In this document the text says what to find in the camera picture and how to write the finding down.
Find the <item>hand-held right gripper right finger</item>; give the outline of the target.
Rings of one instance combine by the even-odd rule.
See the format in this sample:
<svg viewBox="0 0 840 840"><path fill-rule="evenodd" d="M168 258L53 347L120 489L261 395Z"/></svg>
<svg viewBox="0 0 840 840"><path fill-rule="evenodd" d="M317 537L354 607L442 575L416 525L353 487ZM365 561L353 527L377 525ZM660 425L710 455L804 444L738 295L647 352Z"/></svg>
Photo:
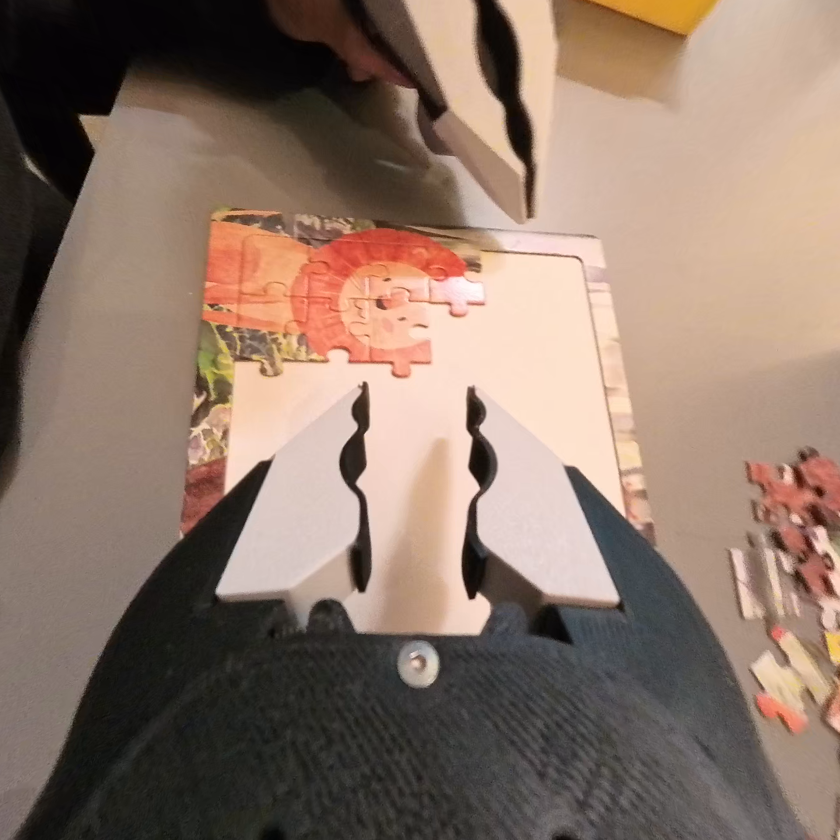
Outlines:
<svg viewBox="0 0 840 840"><path fill-rule="evenodd" d="M548 606L620 605L565 463L488 394L466 394L469 473L463 584L470 600Z"/></svg>

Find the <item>printed frame puzzle tray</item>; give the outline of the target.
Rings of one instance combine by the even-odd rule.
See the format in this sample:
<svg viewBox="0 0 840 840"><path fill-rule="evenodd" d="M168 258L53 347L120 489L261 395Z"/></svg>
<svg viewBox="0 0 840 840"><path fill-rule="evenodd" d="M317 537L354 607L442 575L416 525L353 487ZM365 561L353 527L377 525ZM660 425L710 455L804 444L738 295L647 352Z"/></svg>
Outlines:
<svg viewBox="0 0 840 840"><path fill-rule="evenodd" d="M217 213L227 211L319 217L245 209ZM655 543L612 293L597 240L325 218L412 229L479 259L474 278L484 284L486 303L463 318L432 306L425 331L432 362L415 366L407 378L394 377L385 365L351 363L337 350L326 361L288 361L276 376L261 374L254 362L236 362L231 380L220 376L211 384L198 369L202 317L182 536L257 462L366 381L371 389L367 445L373 466L365 486L370 503L389 494L376 490L376 481L389 486L387 475L394 474L399 482L404 468L409 478L417 478L432 455L444 457L436 482L456 501L468 500L476 486L460 470L470 446L464 394L474 385L566 464L588 475Z"/></svg>

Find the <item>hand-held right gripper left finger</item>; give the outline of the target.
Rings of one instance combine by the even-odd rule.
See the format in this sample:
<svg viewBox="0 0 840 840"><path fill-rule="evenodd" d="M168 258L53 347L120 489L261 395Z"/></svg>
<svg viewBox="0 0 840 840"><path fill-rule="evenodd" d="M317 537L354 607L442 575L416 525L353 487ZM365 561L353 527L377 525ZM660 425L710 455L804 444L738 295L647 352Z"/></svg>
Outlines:
<svg viewBox="0 0 840 840"><path fill-rule="evenodd" d="M370 424L363 382L277 450L216 585L218 600L279 600L305 621L322 600L365 592L371 525L359 481Z"/></svg>

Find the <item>assembled lion puzzle section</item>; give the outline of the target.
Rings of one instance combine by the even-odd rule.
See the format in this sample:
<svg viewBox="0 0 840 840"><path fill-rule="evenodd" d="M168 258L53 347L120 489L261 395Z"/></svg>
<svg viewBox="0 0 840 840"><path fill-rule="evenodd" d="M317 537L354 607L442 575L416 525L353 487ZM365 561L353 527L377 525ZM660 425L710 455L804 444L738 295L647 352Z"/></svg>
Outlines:
<svg viewBox="0 0 840 840"><path fill-rule="evenodd" d="M463 318L487 301L480 259L428 235L278 213L212 216L198 369L208 383L236 362L276 376L288 361L341 350L407 378L431 364L432 306Z"/></svg>

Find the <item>person's left hand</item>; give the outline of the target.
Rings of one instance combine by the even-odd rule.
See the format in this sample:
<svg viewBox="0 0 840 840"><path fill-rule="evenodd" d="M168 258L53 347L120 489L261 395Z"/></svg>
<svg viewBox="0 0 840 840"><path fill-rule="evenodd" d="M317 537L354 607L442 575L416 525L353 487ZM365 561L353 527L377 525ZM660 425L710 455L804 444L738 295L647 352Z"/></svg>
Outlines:
<svg viewBox="0 0 840 840"><path fill-rule="evenodd" d="M328 48L356 82L383 81L412 89L414 83L372 45L341 1L266 1L279 31L304 44Z"/></svg>

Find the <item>pile of loose puzzle pieces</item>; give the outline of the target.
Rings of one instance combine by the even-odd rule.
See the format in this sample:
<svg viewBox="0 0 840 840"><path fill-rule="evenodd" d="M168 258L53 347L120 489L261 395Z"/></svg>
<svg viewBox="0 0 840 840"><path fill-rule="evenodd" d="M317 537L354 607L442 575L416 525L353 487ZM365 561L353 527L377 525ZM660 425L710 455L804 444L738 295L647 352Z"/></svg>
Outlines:
<svg viewBox="0 0 840 840"><path fill-rule="evenodd" d="M793 462L747 461L755 529L728 550L741 619L770 648L749 666L753 704L801 734L810 714L839 732L839 468L815 448Z"/></svg>

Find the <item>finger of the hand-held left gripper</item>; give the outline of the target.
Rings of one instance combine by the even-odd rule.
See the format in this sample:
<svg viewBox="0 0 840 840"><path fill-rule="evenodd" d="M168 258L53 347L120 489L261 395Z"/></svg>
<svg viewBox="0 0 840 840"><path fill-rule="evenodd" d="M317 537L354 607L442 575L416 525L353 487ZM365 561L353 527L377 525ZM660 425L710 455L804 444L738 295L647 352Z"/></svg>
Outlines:
<svg viewBox="0 0 840 840"><path fill-rule="evenodd" d="M502 136L514 154L511 187L497 204L532 220L547 176L559 45L553 2L477 2L482 68L502 107Z"/></svg>
<svg viewBox="0 0 840 840"><path fill-rule="evenodd" d="M515 223L526 221L526 168L508 136L507 114L480 67L479 17L472 1L408 1L444 112L439 139Z"/></svg>

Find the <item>yellow plastic bin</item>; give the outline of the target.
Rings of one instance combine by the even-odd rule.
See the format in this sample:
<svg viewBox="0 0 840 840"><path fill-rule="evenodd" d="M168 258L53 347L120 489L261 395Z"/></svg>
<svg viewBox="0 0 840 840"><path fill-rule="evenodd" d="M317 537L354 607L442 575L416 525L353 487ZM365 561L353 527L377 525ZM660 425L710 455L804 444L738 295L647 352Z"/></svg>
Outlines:
<svg viewBox="0 0 840 840"><path fill-rule="evenodd" d="M719 1L590 1L625 17L687 37Z"/></svg>

